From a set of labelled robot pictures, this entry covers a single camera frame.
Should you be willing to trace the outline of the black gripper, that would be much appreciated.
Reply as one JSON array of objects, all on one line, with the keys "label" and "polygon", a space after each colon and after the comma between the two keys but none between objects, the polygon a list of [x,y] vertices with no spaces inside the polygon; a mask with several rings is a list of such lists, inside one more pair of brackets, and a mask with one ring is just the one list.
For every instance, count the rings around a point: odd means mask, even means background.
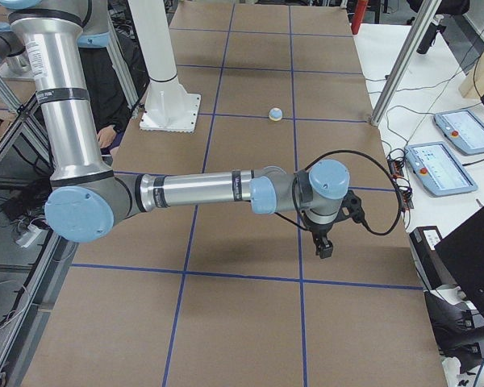
[{"label": "black gripper", "polygon": [[328,238],[328,233],[335,223],[316,223],[308,217],[305,217],[304,224],[306,229],[313,235],[315,254],[319,258],[331,257],[333,253],[333,243]]}]

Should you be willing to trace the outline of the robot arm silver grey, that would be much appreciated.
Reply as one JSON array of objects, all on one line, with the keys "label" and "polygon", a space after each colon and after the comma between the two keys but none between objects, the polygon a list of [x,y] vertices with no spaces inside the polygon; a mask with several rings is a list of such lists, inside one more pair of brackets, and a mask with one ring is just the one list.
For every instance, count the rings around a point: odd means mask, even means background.
[{"label": "robot arm silver grey", "polygon": [[84,243],[126,218],[156,208],[249,202],[257,214],[303,211],[319,256],[332,254],[328,232],[342,219],[349,173],[321,157],[293,174],[279,167],[183,176],[116,175],[102,160],[79,47],[110,40],[104,1],[6,1],[12,33],[28,54],[36,99],[55,161],[44,207],[48,225]]}]

